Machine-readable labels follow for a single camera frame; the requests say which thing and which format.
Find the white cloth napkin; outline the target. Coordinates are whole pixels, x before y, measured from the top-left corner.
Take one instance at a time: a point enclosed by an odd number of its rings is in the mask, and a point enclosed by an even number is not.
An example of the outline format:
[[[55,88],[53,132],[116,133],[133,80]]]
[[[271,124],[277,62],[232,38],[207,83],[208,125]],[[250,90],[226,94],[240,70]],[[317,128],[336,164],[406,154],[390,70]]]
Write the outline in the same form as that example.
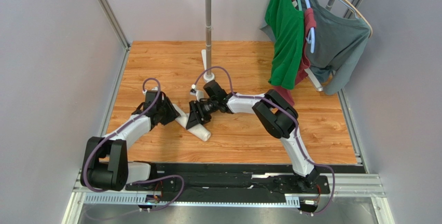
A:
[[[187,121],[189,119],[189,113],[185,113],[176,104],[173,104],[175,110],[179,113],[179,117],[175,121],[180,124],[186,131],[193,134],[195,137],[199,138],[203,142],[206,142],[211,137],[211,132],[207,130],[203,125],[197,124],[196,126],[186,129]]]

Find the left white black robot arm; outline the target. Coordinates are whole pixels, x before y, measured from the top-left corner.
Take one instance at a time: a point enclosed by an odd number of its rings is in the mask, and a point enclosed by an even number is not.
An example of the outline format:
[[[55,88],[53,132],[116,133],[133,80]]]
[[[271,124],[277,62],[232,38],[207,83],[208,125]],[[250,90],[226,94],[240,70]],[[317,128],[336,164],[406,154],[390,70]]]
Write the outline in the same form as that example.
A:
[[[157,125],[180,117],[170,99],[158,90],[145,91],[145,101],[116,130],[93,136],[86,145],[81,185],[93,192],[120,191],[126,184],[149,179],[151,165],[129,162],[128,149]]]

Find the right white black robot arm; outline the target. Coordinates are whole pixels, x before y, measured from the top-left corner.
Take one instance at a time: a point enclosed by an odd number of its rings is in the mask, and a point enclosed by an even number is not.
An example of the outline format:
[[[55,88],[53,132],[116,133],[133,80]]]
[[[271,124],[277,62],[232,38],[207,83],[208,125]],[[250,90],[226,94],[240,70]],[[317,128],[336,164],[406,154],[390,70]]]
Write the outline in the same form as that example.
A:
[[[205,125],[217,111],[227,114],[254,114],[265,130],[283,144],[294,174],[300,177],[306,187],[315,185],[319,172],[302,141],[298,114],[295,109],[276,90],[269,90],[259,95],[227,93],[216,81],[210,81],[203,87],[206,98],[199,98],[189,103],[190,113],[185,125],[187,130],[198,125]]]

